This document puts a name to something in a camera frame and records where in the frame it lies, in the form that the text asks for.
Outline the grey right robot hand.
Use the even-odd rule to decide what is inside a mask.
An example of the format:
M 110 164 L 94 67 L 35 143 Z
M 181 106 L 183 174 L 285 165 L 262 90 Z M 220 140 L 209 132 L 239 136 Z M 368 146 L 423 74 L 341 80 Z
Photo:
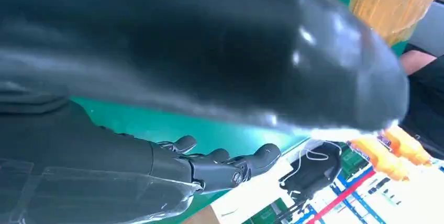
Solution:
M 71 97 L 268 128 L 374 133 L 406 74 L 337 0 L 1 0 L 1 223 L 147 223 L 281 153 L 190 154 L 94 124 Z

